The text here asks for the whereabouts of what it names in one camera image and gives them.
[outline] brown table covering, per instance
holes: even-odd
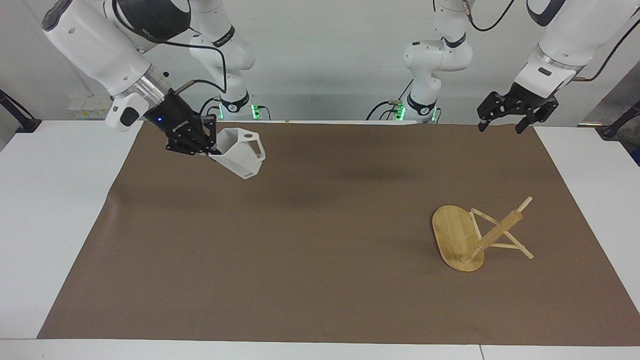
[[[241,127],[267,149],[248,181],[143,126],[38,338],[640,345],[640,315],[532,129]],[[502,218],[527,196],[512,233],[534,260],[444,263],[436,209]]]

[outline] oval wooden base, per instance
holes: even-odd
[[[480,242],[468,211],[453,205],[443,206],[433,215],[433,231],[447,265],[457,271],[474,272],[484,264],[484,252],[469,263],[462,262],[462,257]]]

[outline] green indicator light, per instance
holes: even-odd
[[[440,116],[441,115],[442,115],[442,109],[435,108],[435,110],[433,110],[433,115],[431,116],[431,123],[432,124],[437,124],[438,121],[440,121]]]
[[[253,110],[253,119],[258,120],[260,118],[260,109],[256,105],[251,105],[251,109]]]
[[[400,105],[400,110],[396,113],[396,121],[404,120],[404,114],[406,113],[406,108],[404,105]]]

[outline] wooden dowel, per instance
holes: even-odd
[[[525,254],[525,256],[527,256],[527,258],[529,258],[529,260],[533,260],[533,254],[531,254],[531,252],[529,250],[527,250],[526,247],[524,247],[524,245],[522,245],[522,243],[520,243],[518,241],[518,239],[515,238],[515,236],[511,235],[511,233],[509,233],[508,231],[504,233],[504,235],[509,238],[509,240],[511,240],[511,242],[516,246],[516,248],[518,248],[518,250],[522,251],[523,254]]]
[[[474,229],[476,230],[476,235],[478,237],[478,240],[480,240],[482,238],[482,234],[480,234],[480,228],[478,227],[478,221],[476,221],[476,216],[474,215],[473,211],[471,211],[469,215],[471,215],[471,221],[473,221],[474,223]]]
[[[486,221],[489,221],[490,223],[492,223],[493,225],[500,225],[500,223],[498,222],[498,220],[490,217],[489,215],[483,213],[482,211],[478,210],[478,209],[471,209],[471,212],[473,212],[474,214],[476,214],[477,216],[485,219]]]
[[[513,249],[513,250],[520,250],[519,247],[517,247],[516,245],[513,244],[502,244],[502,243],[493,243],[491,244],[491,247],[499,247],[501,249]]]
[[[527,208],[527,206],[529,206],[529,204],[531,203],[531,201],[533,201],[533,198],[530,196],[527,198],[527,200],[524,200],[524,202],[522,203],[522,205],[520,205],[520,207],[516,210],[517,212],[521,213],[524,211],[524,209]]]
[[[471,262],[481,251],[486,250],[491,244],[495,243],[506,231],[509,231],[519,221],[522,220],[522,214],[518,211],[512,211],[506,218],[500,223],[500,225],[494,227],[487,235],[485,235],[478,243],[475,249],[472,249],[465,256],[462,257],[463,263]]]

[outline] white wall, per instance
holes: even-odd
[[[474,17],[492,23],[509,0],[478,1]],[[40,32],[40,19],[55,0],[0,1],[0,87],[20,97],[45,119],[69,119],[68,98],[105,94],[78,74]],[[378,102],[397,97],[411,74],[402,53],[413,40],[436,38],[427,0],[226,0],[238,32],[255,47],[250,90],[276,119],[362,119]],[[489,33],[468,32],[475,60],[463,72],[441,75],[442,122],[476,123],[476,107],[492,90],[506,92],[543,30],[518,0]],[[189,34],[178,40],[188,41]],[[592,74],[612,44],[584,73]],[[166,46],[149,53],[175,86],[207,73],[185,49]],[[575,126],[640,60],[640,37],[631,36],[601,78],[561,90],[549,125]],[[199,108],[211,89],[198,86],[185,98]]]

